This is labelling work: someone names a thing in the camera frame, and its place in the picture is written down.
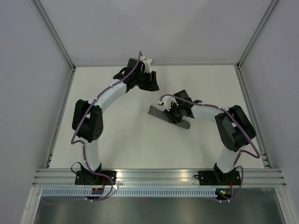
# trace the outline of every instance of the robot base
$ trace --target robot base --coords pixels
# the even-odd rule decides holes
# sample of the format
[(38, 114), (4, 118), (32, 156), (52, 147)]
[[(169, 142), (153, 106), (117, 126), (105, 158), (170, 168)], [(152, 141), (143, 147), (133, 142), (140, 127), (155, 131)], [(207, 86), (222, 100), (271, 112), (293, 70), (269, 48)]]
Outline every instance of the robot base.
[(231, 182), (234, 186), (241, 184), (240, 173), (236, 169), (221, 175), (215, 168), (214, 170), (199, 171), (194, 178), (199, 180), (200, 186), (230, 186)]
[[(101, 170), (101, 166), (95, 171), (109, 176), (112, 179), (113, 185), (116, 181), (116, 171), (114, 170)], [(111, 186), (111, 182), (100, 175), (92, 174), (88, 169), (81, 166), (81, 170), (77, 171), (75, 185), (108, 185)]]

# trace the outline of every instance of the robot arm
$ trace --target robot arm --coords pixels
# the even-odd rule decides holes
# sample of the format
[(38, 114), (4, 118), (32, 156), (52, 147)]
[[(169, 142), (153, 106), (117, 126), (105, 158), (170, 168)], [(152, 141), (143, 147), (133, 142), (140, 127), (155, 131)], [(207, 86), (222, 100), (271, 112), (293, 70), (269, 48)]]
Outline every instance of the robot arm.
[[(77, 136), (85, 143), (86, 159), (92, 170), (100, 171), (101, 162), (98, 154), (98, 138), (101, 136), (103, 125), (104, 111), (120, 96), (127, 93), (129, 90), (138, 86), (141, 90), (158, 91), (156, 72), (152, 71), (151, 58), (141, 57), (134, 72), (124, 81), (113, 85), (119, 80), (123, 79), (129, 72), (132, 71), (137, 63), (136, 59), (131, 58), (125, 68), (120, 70), (118, 74), (113, 77), (111, 82), (112, 88), (105, 91), (92, 106), (89, 115), (84, 118), (81, 127), (78, 130)], [(88, 101), (78, 100), (76, 102), (74, 117), (72, 122), (73, 130), (76, 130), (85, 112), (94, 101), (91, 98)]]
[[(174, 96), (192, 102), (185, 90), (174, 94)], [(187, 116), (190, 118), (204, 119), (217, 125), (224, 145), (221, 157), (214, 166), (214, 174), (216, 178), (220, 180), (225, 174), (235, 169), (235, 162), (240, 150), (249, 143), (248, 140), (240, 129), (232, 123), (225, 112), (218, 108), (192, 105), (178, 98), (167, 96), (159, 101), (160, 105), (166, 107), (164, 115), (168, 118), (168, 122), (178, 124), (181, 122), (183, 116)], [(194, 103), (204, 105), (200, 100), (196, 100)], [(256, 136), (253, 126), (240, 106), (235, 105), (225, 110), (241, 125), (250, 139)]]

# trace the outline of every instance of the white table surface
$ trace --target white table surface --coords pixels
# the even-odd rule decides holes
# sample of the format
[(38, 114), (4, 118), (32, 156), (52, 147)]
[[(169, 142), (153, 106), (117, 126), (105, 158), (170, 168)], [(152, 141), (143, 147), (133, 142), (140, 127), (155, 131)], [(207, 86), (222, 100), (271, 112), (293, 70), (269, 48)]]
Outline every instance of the white table surface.
[[(110, 85), (121, 67), (77, 68), (59, 129), (51, 168), (70, 168), (83, 162), (80, 144), (71, 145), (75, 103), (89, 100)], [(104, 132), (99, 138), (103, 168), (213, 168), (223, 144), (217, 126), (200, 119), (189, 119), (185, 130), (148, 115), (150, 105), (166, 93), (186, 89), (192, 100), (223, 107), (240, 105), (247, 113), (233, 66), (155, 66), (160, 91), (138, 87), (117, 99), (103, 114)], [(251, 146), (246, 149), (253, 152)], [(261, 159), (243, 154), (238, 162), (244, 168), (263, 168)]]

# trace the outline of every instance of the white cable tray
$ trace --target white cable tray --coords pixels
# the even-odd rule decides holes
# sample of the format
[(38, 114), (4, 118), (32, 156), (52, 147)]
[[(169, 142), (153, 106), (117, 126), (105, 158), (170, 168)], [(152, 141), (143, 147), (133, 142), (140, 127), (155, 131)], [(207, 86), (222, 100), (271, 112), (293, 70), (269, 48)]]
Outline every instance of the white cable tray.
[[(110, 186), (105, 187), (103, 195), (110, 191)], [(216, 188), (191, 189), (191, 188), (118, 188), (113, 189), (111, 196), (118, 197), (216, 197)], [(92, 194), (92, 187), (43, 188), (42, 196), (97, 196)]]

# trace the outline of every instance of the white wall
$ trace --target white wall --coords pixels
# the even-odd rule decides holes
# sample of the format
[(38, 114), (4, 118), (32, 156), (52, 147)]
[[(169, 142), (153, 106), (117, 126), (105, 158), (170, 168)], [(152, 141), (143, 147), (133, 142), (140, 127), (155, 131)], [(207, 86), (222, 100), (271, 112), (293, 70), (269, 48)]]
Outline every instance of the white wall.
[(73, 62), (237, 63), (271, 0), (41, 0)]
[(299, 212), (299, 1), (282, 0), (242, 67), (275, 167)]
[(30, 0), (0, 1), (0, 217), (21, 220), (70, 68)]

